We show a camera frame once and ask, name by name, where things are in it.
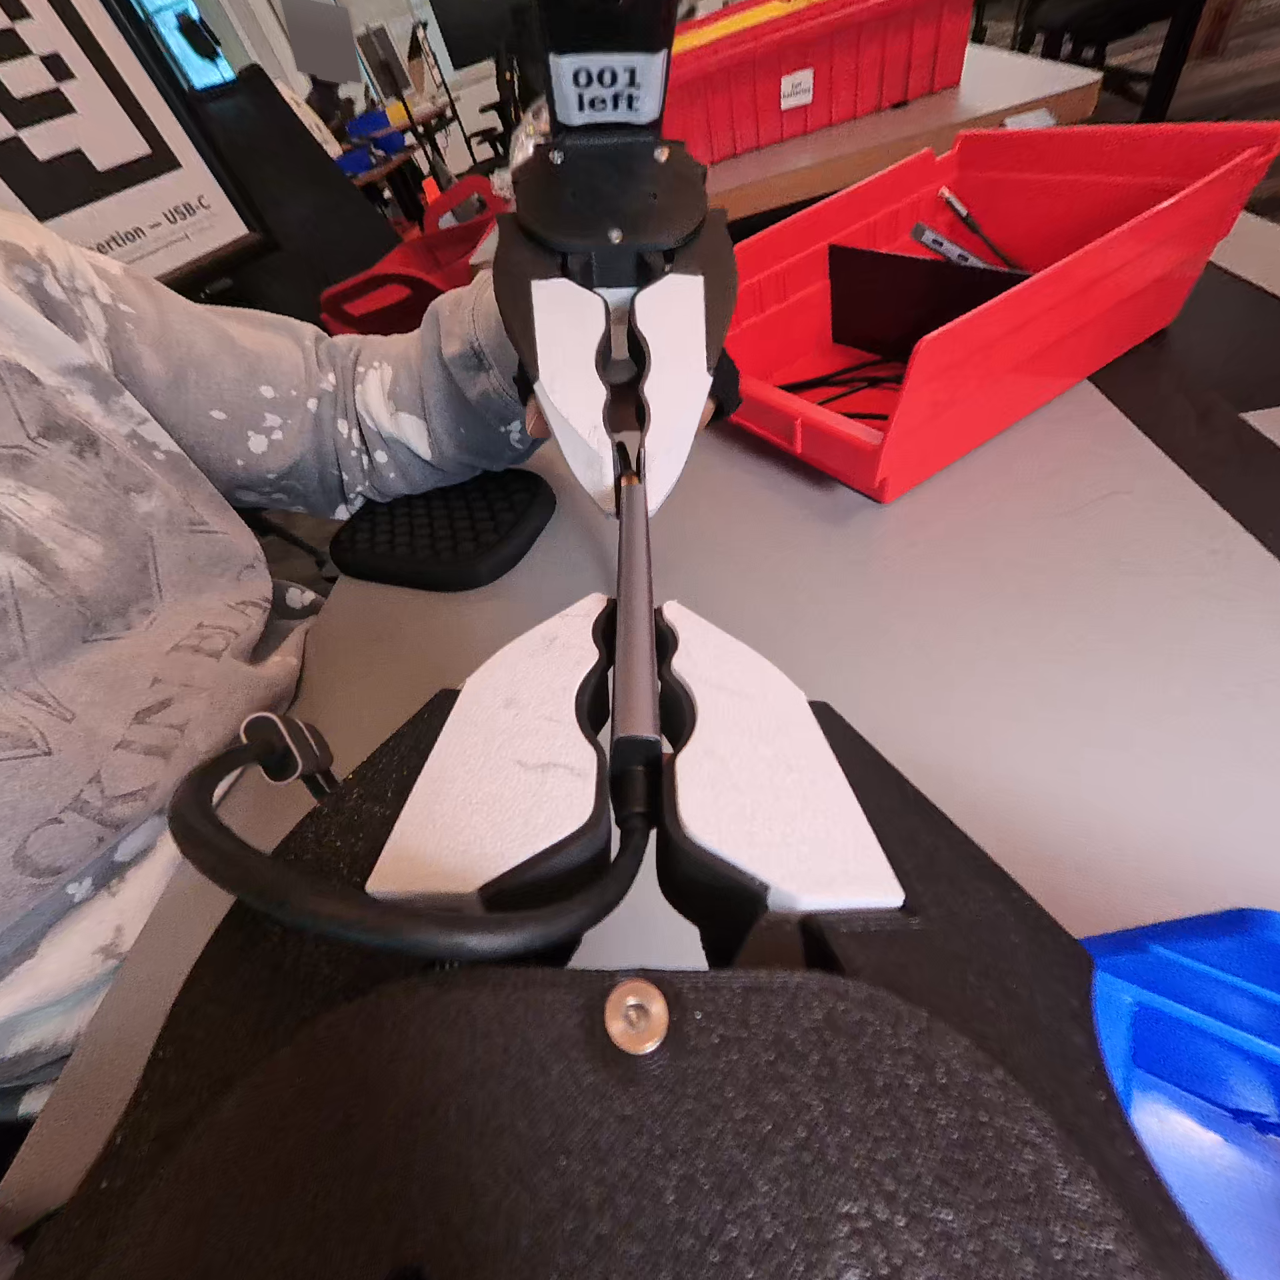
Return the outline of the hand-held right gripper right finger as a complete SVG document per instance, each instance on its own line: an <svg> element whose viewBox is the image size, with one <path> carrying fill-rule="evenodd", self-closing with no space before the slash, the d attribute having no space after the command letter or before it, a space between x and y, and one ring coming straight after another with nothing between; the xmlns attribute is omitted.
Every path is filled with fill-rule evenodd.
<svg viewBox="0 0 1280 1280"><path fill-rule="evenodd" d="M693 700L674 755L682 832L790 915L895 910L903 887L801 689L679 602L673 677Z"/></svg>

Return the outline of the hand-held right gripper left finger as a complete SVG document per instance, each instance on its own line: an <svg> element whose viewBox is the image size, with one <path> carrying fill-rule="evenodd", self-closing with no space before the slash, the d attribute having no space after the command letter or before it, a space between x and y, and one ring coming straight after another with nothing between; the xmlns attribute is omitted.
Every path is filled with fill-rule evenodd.
<svg viewBox="0 0 1280 1280"><path fill-rule="evenodd" d="M604 605L585 596L461 685L364 884L370 896L475 898L583 828L597 805L597 744L575 698L598 659Z"/></svg>

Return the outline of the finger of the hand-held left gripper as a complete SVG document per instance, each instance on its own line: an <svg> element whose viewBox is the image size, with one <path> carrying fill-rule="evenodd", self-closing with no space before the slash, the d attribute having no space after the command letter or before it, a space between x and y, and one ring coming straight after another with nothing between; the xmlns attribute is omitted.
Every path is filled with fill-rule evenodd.
<svg viewBox="0 0 1280 1280"><path fill-rule="evenodd" d="M615 464L604 425L607 389L600 374L609 311L598 294L563 278L533 281L531 304L537 407L569 473L610 517Z"/></svg>
<svg viewBox="0 0 1280 1280"><path fill-rule="evenodd" d="M642 351L642 473L653 517L684 471L711 392L700 276L665 275L633 296L630 328Z"/></svg>

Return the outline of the grey usb hub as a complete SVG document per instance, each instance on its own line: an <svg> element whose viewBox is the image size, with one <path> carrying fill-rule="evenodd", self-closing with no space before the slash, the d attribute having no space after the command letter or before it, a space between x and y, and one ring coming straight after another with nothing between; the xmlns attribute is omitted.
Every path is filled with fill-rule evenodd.
<svg viewBox="0 0 1280 1280"><path fill-rule="evenodd" d="M612 759L618 767L661 755L661 717L649 506L644 479L618 474L615 631L612 662Z"/></svg>
<svg viewBox="0 0 1280 1280"><path fill-rule="evenodd" d="M943 262L958 267L1002 270L920 221L912 226L909 237L917 246Z"/></svg>

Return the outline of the red plastic bin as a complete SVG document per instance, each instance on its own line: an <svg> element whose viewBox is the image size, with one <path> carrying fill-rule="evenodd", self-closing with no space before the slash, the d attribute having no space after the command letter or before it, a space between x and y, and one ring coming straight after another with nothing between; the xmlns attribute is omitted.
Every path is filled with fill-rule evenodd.
<svg viewBox="0 0 1280 1280"><path fill-rule="evenodd" d="M734 422L888 503L1168 326L1276 157L1276 122L962 133L737 246ZM933 258L927 224L1029 279L905 363L830 340L827 247Z"/></svg>

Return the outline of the blue plastic bin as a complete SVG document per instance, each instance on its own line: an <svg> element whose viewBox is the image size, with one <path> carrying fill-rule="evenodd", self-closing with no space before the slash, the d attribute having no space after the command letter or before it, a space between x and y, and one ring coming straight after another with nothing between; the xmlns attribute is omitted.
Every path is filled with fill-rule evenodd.
<svg viewBox="0 0 1280 1280"><path fill-rule="evenodd" d="M1278 1277L1278 915L1232 909L1081 939L1109 1081L1228 1277Z"/></svg>

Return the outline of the black elbow pad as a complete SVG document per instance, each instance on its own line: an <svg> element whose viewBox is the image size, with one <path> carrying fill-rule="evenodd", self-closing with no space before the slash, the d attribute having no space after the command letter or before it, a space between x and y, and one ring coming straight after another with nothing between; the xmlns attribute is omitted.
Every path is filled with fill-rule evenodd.
<svg viewBox="0 0 1280 1280"><path fill-rule="evenodd" d="M347 578L438 595L476 590L510 573L554 514L554 491L525 470L482 473L423 494L364 503L330 538Z"/></svg>

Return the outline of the red felt tote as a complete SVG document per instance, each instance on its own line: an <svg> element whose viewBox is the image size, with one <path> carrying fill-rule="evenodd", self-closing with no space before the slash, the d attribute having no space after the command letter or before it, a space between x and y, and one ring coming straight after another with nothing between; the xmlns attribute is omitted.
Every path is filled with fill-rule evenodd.
<svg viewBox="0 0 1280 1280"><path fill-rule="evenodd" d="M510 209L484 176L453 183L426 203L417 235L321 293L321 326L330 336L417 329L435 299L472 281L475 250Z"/></svg>

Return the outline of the yellow plastic bin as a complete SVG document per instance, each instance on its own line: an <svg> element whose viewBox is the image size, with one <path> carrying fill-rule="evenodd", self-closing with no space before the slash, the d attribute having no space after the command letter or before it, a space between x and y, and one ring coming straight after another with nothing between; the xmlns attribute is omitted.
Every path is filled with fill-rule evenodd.
<svg viewBox="0 0 1280 1280"><path fill-rule="evenodd" d="M673 54L688 54L702 46L732 38L770 22L786 20L804 9L807 2L740 2L703 19L679 23Z"/></svg>

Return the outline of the red ribbed crate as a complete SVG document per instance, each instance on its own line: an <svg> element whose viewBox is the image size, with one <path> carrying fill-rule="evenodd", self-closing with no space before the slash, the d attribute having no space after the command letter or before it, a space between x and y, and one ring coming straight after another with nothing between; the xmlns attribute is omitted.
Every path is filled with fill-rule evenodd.
<svg viewBox="0 0 1280 1280"><path fill-rule="evenodd" d="M972 2L809 2L671 54L662 133L702 165L769 148L952 89Z"/></svg>

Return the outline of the black bin divider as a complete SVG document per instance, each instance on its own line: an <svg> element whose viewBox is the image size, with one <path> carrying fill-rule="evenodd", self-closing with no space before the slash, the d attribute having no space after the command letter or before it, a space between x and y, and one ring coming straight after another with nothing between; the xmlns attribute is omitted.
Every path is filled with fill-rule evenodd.
<svg viewBox="0 0 1280 1280"><path fill-rule="evenodd" d="M1020 270L850 246L828 246L825 269L831 343L891 363L905 363L930 333L1029 279Z"/></svg>

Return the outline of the small tablet screen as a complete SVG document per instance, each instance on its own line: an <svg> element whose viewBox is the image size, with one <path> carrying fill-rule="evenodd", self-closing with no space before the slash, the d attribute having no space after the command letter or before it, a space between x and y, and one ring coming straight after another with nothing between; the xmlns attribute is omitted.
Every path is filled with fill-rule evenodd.
<svg viewBox="0 0 1280 1280"><path fill-rule="evenodd" d="M405 58L383 23L359 29L354 41L361 63L382 101L399 101L411 96L412 83Z"/></svg>

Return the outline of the person's grey spattered sweatshirt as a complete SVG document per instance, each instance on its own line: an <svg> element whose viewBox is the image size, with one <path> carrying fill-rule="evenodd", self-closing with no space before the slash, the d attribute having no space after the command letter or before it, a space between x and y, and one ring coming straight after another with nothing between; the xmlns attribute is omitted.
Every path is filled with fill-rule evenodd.
<svg viewBox="0 0 1280 1280"><path fill-rule="evenodd" d="M179 860L178 779L293 691L315 599L234 505L344 511L333 349L2 215L2 1119L41 1108Z"/></svg>

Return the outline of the framed white sign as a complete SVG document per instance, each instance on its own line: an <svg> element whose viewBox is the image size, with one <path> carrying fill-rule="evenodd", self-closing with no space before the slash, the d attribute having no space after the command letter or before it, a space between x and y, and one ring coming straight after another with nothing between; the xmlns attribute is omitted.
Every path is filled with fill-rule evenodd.
<svg viewBox="0 0 1280 1280"><path fill-rule="evenodd" d="M2 209L173 287L268 249L191 93L229 87L176 46L193 3L1 3Z"/></svg>

